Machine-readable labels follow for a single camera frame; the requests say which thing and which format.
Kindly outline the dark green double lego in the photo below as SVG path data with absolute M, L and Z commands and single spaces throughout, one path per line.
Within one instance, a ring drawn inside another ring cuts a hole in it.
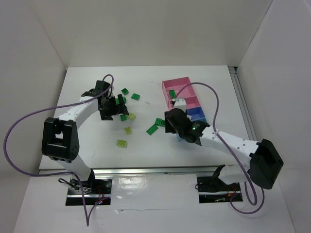
M 165 122 L 165 120 L 163 120 L 161 118 L 156 118 L 155 125 L 159 126 L 159 127 L 165 127 L 166 126 L 166 122 Z

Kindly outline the dark green long lego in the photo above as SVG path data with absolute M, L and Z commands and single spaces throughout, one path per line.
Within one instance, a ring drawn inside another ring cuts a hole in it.
M 153 124 L 146 132 L 148 135 L 152 135 L 158 130 L 158 126 Z
M 174 90 L 169 90 L 169 95 L 170 95 L 172 100 L 176 98 L 176 93 Z

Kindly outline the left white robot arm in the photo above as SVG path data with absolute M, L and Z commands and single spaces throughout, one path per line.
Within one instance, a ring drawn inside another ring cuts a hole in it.
M 78 129 L 94 113 L 101 120 L 112 120 L 113 116 L 129 115 L 122 94 L 116 97 L 113 86 L 97 80 L 95 88 L 84 92 L 77 105 L 62 115 L 49 117 L 44 122 L 42 153 L 56 161 L 66 171 L 77 175 L 82 182 L 95 180 L 94 172 L 79 155 Z

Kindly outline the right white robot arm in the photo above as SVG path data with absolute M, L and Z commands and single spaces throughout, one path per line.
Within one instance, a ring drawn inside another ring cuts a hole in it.
M 216 172 L 216 177 L 223 183 L 245 182 L 250 178 L 257 186 L 272 189 L 284 162 L 271 141 L 247 140 L 215 130 L 203 121 L 191 121 L 178 108 L 165 112 L 164 116 L 166 133 L 176 133 L 188 143 L 213 148 L 238 158 L 237 166 L 221 166 Z

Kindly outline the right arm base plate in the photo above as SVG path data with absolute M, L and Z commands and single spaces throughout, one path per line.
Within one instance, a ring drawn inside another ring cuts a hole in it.
M 198 191 L 199 203 L 224 203 L 243 201 L 239 183 L 225 184 L 220 179 L 205 176 L 197 177 L 195 189 Z

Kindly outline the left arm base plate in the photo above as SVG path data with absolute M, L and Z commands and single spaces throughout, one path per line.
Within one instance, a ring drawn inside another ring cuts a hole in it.
M 99 179 L 99 184 L 95 188 L 84 187 L 85 202 L 87 206 L 95 203 L 98 205 L 111 204 L 112 179 Z M 82 206 L 81 188 L 76 181 L 70 180 L 66 197 L 66 206 Z

